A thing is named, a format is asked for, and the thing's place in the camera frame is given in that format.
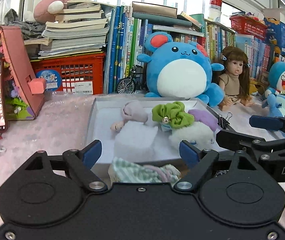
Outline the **black binder clip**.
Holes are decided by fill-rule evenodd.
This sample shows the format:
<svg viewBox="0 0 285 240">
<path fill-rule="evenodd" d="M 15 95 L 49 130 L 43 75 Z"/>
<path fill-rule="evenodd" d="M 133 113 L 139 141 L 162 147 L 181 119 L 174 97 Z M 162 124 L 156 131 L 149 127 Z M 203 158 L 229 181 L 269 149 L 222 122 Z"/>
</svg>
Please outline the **black binder clip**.
<svg viewBox="0 0 285 240">
<path fill-rule="evenodd" d="M 228 112 L 226 116 L 223 116 L 222 114 L 218 115 L 218 125 L 221 129 L 224 130 L 230 130 L 234 131 L 234 129 L 231 127 L 229 120 L 232 118 L 232 113 Z"/>
</svg>

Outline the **pale pink knitted sock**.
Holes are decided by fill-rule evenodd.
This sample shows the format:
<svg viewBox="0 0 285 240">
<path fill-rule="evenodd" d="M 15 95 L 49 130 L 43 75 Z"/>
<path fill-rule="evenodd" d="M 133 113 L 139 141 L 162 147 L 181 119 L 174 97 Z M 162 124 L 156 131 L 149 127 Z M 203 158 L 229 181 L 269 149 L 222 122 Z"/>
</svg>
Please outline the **pale pink knitted sock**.
<svg viewBox="0 0 285 240">
<path fill-rule="evenodd" d="M 148 120 L 148 114 L 138 100 L 125 103 L 121 108 L 122 120 L 111 125 L 110 129 L 119 132 L 129 121 L 145 123 Z"/>
</svg>

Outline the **pink plush on books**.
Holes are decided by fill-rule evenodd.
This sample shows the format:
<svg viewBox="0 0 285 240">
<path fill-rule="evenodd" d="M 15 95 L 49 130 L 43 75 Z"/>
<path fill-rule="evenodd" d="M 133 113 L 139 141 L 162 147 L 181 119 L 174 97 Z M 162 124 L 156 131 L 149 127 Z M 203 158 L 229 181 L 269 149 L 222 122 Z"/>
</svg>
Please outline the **pink plush on books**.
<svg viewBox="0 0 285 240">
<path fill-rule="evenodd" d="M 41 0 L 33 11 L 33 17 L 38 23 L 55 22 L 57 14 L 65 8 L 70 0 Z"/>
</svg>

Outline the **miniature bicycle model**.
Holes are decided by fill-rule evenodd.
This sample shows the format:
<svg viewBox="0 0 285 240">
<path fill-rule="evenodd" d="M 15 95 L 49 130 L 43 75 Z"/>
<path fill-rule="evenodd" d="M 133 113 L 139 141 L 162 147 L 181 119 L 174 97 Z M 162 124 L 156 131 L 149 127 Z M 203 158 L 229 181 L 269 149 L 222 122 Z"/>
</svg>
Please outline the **miniature bicycle model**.
<svg viewBox="0 0 285 240">
<path fill-rule="evenodd" d="M 140 65 L 134 65 L 130 70 L 130 75 L 119 80 L 116 92 L 118 94 L 134 94 L 136 91 L 146 91 L 146 82 L 142 82 L 138 78 L 143 73 L 137 73 L 138 69 L 142 68 Z"/>
</svg>

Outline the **red plastic crate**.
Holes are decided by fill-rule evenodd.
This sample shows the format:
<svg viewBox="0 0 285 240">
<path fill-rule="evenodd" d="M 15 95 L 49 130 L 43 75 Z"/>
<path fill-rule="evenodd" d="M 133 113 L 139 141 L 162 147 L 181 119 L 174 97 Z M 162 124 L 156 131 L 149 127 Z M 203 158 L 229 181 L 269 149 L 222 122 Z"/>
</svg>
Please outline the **red plastic crate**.
<svg viewBox="0 0 285 240">
<path fill-rule="evenodd" d="M 105 53 L 87 53 L 32 60 L 36 77 L 46 81 L 49 92 L 103 93 L 103 66 Z"/>
</svg>

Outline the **big blue round plush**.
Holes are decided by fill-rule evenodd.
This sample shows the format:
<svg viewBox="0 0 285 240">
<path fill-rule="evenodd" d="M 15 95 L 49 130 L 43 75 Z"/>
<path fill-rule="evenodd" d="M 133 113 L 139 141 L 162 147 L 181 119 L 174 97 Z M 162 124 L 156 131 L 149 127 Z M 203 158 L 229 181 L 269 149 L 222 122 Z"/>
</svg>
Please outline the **big blue round plush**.
<svg viewBox="0 0 285 240">
<path fill-rule="evenodd" d="M 212 75 L 224 66 L 211 63 L 203 46 L 174 42 L 168 33 L 155 32 L 146 38 L 145 48 L 151 55 L 139 54 L 137 60 L 147 64 L 146 97 L 198 98 L 210 107 L 222 102 L 224 92 Z"/>
</svg>

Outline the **brown haired baby doll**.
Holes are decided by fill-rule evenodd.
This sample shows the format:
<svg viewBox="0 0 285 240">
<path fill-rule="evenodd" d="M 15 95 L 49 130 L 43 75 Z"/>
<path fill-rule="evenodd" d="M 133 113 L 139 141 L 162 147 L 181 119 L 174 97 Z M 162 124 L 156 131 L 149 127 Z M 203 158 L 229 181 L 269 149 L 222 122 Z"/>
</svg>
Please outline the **brown haired baby doll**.
<svg viewBox="0 0 285 240">
<path fill-rule="evenodd" d="M 237 47 L 225 47 L 219 63 L 224 66 L 224 70 L 216 77 L 217 84 L 224 92 L 219 109 L 227 111 L 237 103 L 245 107 L 252 106 L 254 102 L 249 93 L 250 67 L 246 53 Z"/>
</svg>

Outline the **blue cardboard box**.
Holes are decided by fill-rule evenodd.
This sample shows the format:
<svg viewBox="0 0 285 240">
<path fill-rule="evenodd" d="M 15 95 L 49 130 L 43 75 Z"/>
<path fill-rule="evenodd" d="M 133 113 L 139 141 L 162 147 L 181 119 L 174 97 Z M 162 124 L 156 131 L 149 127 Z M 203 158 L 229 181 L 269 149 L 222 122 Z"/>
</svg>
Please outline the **blue cardboard box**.
<svg viewBox="0 0 285 240">
<path fill-rule="evenodd" d="M 278 48 L 278 54 L 285 55 L 285 21 L 265 17 L 264 23 L 267 26 L 266 43 L 273 44 Z"/>
</svg>

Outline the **blue dolphin plush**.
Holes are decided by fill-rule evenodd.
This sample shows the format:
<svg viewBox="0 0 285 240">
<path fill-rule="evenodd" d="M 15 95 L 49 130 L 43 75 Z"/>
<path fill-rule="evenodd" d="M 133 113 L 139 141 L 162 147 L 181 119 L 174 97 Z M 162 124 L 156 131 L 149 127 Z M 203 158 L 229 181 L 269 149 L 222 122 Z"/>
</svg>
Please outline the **blue dolphin plush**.
<svg viewBox="0 0 285 240">
<path fill-rule="evenodd" d="M 285 94 L 269 94 L 262 102 L 262 108 L 269 108 L 269 116 L 285 117 Z"/>
</svg>

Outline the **green fabric scrunchie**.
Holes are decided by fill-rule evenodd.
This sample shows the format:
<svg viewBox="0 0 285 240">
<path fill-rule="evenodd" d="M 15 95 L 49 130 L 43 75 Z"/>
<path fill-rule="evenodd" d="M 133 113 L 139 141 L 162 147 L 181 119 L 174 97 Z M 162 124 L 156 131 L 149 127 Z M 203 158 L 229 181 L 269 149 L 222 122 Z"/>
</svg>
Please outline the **green fabric scrunchie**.
<svg viewBox="0 0 285 240">
<path fill-rule="evenodd" d="M 195 122 L 194 116 L 185 112 L 185 105 L 180 101 L 153 107 L 152 120 L 173 129 L 191 126 Z"/>
</svg>

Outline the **red plastic basket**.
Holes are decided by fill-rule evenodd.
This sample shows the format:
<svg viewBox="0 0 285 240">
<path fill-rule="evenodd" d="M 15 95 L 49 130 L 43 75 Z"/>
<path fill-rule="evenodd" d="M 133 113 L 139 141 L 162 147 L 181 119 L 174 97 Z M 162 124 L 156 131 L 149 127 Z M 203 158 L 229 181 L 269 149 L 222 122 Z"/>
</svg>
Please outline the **red plastic basket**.
<svg viewBox="0 0 285 240">
<path fill-rule="evenodd" d="M 253 35 L 260 40 L 265 40 L 267 26 L 252 17 L 234 15 L 230 17 L 231 28 L 238 34 Z"/>
</svg>

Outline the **white cardboard box tray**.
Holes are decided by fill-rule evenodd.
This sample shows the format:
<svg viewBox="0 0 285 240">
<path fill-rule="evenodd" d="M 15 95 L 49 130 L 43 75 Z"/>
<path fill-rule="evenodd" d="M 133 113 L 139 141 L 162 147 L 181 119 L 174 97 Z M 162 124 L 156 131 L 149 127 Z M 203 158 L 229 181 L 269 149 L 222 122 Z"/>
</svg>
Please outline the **white cardboard box tray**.
<svg viewBox="0 0 285 240">
<path fill-rule="evenodd" d="M 121 121 L 121 110 L 131 98 L 99 97 L 93 101 L 89 114 L 85 144 L 99 140 L 102 153 L 92 171 L 100 178 L 108 177 L 108 169 L 114 157 L 140 165 L 183 166 L 177 147 L 171 145 L 170 132 L 161 130 L 151 119 L 147 123 L 129 121 L 119 132 L 111 125 Z"/>
</svg>

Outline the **grey cloth pile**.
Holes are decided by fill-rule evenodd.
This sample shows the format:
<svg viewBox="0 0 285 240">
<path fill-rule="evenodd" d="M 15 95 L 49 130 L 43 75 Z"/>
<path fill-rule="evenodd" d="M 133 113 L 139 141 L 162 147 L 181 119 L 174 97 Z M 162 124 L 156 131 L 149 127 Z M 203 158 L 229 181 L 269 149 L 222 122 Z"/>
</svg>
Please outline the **grey cloth pile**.
<svg viewBox="0 0 285 240">
<path fill-rule="evenodd" d="M 16 26 L 21 29 L 23 39 L 40 38 L 45 30 L 45 24 L 35 21 L 21 21 L 15 10 L 10 9 L 4 16 L 5 25 Z"/>
</svg>

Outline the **purple fluffy plush toy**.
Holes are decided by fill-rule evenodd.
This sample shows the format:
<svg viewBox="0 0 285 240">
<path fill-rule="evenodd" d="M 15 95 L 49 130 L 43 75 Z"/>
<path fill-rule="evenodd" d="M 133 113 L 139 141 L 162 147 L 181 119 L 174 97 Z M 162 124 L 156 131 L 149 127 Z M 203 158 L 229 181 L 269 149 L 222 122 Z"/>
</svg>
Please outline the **purple fluffy plush toy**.
<svg viewBox="0 0 285 240">
<path fill-rule="evenodd" d="M 199 110 L 199 109 L 190 109 L 188 113 L 194 116 L 195 121 L 201 122 L 208 126 L 213 132 L 218 129 L 218 119 L 211 113 Z"/>
</svg>

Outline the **green checkered scrunchie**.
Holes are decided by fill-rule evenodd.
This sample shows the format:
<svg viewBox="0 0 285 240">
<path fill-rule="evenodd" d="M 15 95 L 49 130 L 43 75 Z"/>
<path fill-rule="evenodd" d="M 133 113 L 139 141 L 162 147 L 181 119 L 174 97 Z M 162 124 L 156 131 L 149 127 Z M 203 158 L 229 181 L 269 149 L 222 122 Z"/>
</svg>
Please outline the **green checkered scrunchie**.
<svg viewBox="0 0 285 240">
<path fill-rule="evenodd" d="M 111 183 L 171 183 L 181 179 L 181 172 L 173 165 L 157 167 L 139 165 L 115 157 L 108 168 Z"/>
</svg>

